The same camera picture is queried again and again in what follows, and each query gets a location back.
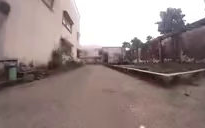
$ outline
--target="raised platform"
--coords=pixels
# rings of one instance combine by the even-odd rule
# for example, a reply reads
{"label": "raised platform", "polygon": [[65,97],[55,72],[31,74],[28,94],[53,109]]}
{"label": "raised platform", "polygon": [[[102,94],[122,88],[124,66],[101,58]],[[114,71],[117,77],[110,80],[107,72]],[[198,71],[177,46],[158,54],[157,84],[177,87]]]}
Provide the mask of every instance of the raised platform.
{"label": "raised platform", "polygon": [[137,68],[128,67],[127,65],[109,65],[110,68],[123,71],[123,72],[134,72],[134,74],[146,74],[149,77],[152,76],[155,79],[162,80],[165,84],[170,84],[172,81],[192,81],[194,78],[205,76],[205,68],[190,70],[185,72],[174,72],[174,73],[160,73],[154,71],[147,71]]}

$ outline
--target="roof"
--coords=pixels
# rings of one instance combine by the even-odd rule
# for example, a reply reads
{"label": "roof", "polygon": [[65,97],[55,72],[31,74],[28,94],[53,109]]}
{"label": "roof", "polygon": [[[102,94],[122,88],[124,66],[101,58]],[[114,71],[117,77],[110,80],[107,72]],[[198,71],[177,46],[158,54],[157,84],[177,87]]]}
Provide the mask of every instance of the roof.
{"label": "roof", "polygon": [[163,39],[166,39],[168,37],[172,37],[174,35],[177,35],[177,34],[180,34],[182,32],[186,32],[186,31],[190,31],[192,29],[195,29],[195,28],[198,28],[198,27],[201,27],[201,26],[205,26],[205,18],[200,19],[200,20],[198,20],[198,21],[196,21],[194,23],[186,25],[185,29],[182,29],[182,30],[179,30],[179,31],[170,32],[170,33],[167,33],[165,35],[158,36],[155,39],[163,40]]}

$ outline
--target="concrete road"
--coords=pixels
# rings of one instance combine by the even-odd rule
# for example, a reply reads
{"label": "concrete road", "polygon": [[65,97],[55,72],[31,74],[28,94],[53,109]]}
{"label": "concrete road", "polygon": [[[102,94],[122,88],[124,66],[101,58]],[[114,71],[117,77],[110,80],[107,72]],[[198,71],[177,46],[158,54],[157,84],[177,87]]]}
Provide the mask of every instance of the concrete road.
{"label": "concrete road", "polygon": [[164,89],[85,66],[0,91],[0,128],[205,128],[205,80]]}

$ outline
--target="wall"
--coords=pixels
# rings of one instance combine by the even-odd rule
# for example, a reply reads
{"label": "wall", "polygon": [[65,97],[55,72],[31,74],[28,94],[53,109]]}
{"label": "wall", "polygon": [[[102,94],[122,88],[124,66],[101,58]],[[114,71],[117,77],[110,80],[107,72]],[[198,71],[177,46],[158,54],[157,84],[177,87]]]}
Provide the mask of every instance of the wall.
{"label": "wall", "polygon": [[61,8],[69,13],[72,21],[74,22],[71,34],[64,26],[62,26],[61,36],[74,45],[72,49],[73,56],[74,58],[77,58],[77,49],[80,49],[79,41],[77,40],[77,33],[80,31],[80,15],[73,0],[61,0]]}
{"label": "wall", "polygon": [[[5,0],[11,11],[5,19],[3,32],[0,32],[0,58],[18,58],[36,65],[47,64],[51,52],[60,45],[60,38],[67,38],[77,56],[77,32],[79,15],[69,0],[55,0],[50,10],[42,0]],[[62,25],[62,12],[67,10],[74,21],[73,33]]]}

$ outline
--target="window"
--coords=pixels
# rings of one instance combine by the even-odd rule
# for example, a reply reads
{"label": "window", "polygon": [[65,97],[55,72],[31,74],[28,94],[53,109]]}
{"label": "window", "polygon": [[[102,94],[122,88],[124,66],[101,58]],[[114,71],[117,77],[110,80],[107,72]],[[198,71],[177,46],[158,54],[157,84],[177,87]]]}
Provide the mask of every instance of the window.
{"label": "window", "polygon": [[42,1],[50,10],[53,9],[53,5],[54,5],[55,0],[42,0]]}
{"label": "window", "polygon": [[62,24],[66,27],[66,29],[72,33],[72,26],[73,26],[73,21],[71,17],[69,16],[67,11],[63,11],[63,18],[62,18]]}

